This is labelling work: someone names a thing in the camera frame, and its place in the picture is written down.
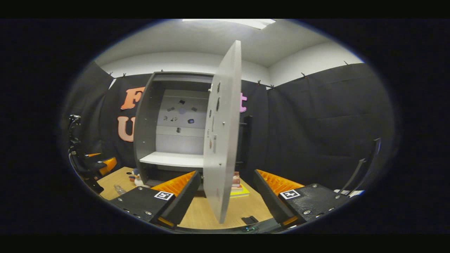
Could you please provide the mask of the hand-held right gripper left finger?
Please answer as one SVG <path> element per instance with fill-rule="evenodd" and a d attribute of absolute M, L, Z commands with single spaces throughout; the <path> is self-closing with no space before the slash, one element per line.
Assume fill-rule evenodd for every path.
<path fill-rule="evenodd" d="M 201 184 L 198 171 L 115 171 L 107 177 L 107 199 L 133 219 L 165 229 L 183 220 Z"/>

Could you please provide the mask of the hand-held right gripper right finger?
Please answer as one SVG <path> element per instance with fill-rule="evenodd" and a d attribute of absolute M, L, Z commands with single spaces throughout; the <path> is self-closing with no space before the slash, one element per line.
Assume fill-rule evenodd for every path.
<path fill-rule="evenodd" d="M 350 201 L 349 196 L 321 184 L 302 185 L 259 169 L 254 170 L 253 179 L 265 205 L 282 228 L 312 222 Z"/>

